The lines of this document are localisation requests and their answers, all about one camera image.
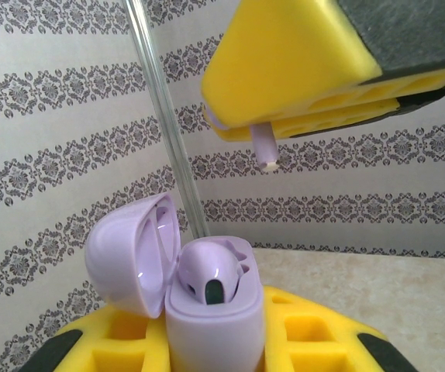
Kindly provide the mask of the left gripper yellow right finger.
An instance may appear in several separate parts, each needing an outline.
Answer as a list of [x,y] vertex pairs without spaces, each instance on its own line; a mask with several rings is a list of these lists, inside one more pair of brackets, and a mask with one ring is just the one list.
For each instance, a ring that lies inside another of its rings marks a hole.
[[278,288],[264,288],[262,371],[415,371],[375,328]]

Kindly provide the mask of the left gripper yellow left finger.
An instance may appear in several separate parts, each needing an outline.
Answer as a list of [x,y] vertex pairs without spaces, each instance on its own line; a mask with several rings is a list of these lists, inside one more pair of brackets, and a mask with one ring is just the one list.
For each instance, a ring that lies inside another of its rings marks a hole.
[[165,316],[150,319],[109,305],[48,339],[21,371],[169,371]]

